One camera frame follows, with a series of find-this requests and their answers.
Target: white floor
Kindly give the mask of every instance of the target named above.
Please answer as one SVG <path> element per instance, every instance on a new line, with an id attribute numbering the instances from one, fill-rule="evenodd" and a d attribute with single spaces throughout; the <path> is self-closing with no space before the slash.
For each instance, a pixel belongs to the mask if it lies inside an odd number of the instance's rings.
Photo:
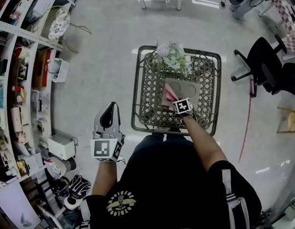
<path id="1" fill-rule="evenodd" d="M 71 63 L 66 83 L 56 83 L 53 95 L 53 127 L 78 138 L 76 161 L 84 177 L 94 181 L 98 161 L 91 158 L 90 139 L 98 111 L 115 101 L 121 112 L 121 131 L 126 134 L 122 156 L 126 160 L 147 135 L 130 125 L 137 49 L 142 45 L 178 40 L 185 47 L 216 52 L 222 58 L 222 91 L 217 131 L 214 136 L 229 161 L 252 184 L 263 208 L 272 206 L 286 185 L 295 165 L 295 135 L 277 135 L 282 119 L 277 106 L 295 108 L 289 93 L 272 96 L 258 88 L 252 100 L 250 123 L 243 144 L 249 106 L 249 78 L 233 83 L 232 75 L 247 72 L 234 49 L 248 55 L 253 43 L 263 36 L 274 42 L 273 21 L 258 17 L 263 4 L 246 14 L 246 22 L 232 18 L 229 2 L 214 8 L 183 0 L 177 11 L 176 0 L 163 1 L 142 10 L 138 0 L 78 0 L 71 21 L 85 25 L 92 35 L 69 28 L 65 39 L 78 49 L 64 50 L 62 58 Z M 269 16 L 279 21 L 274 9 Z M 169 161 L 175 165 L 177 160 Z M 119 175 L 123 166 L 119 165 Z"/>

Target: black t-shirt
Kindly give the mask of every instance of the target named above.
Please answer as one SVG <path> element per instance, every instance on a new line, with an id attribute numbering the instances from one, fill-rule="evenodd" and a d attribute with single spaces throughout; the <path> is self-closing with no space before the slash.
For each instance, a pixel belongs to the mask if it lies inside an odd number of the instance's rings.
<path id="1" fill-rule="evenodd" d="M 230 228 L 222 169 L 232 192 L 246 200 L 250 226 L 261 213 L 251 185 L 227 161 L 208 172 L 192 145 L 164 142 L 133 154 L 107 195 L 88 196 L 91 228 Z"/>

